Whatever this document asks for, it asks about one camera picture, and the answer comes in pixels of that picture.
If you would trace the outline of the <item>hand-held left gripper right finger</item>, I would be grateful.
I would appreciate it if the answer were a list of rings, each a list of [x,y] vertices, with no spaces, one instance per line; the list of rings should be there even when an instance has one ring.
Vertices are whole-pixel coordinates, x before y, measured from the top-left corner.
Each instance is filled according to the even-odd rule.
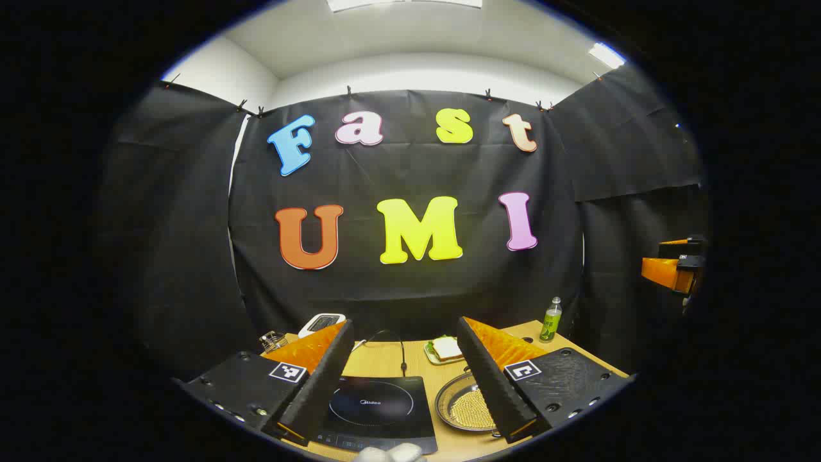
[[[636,380],[577,349],[548,352],[470,318],[459,318],[457,344],[508,443],[564,427]]]

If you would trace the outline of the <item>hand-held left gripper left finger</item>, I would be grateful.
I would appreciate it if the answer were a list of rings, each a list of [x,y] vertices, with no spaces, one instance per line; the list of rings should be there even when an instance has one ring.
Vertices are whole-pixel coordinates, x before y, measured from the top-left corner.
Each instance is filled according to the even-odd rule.
[[[308,445],[325,421],[353,334],[346,320],[266,354],[234,353],[191,380],[174,382],[248,432]]]

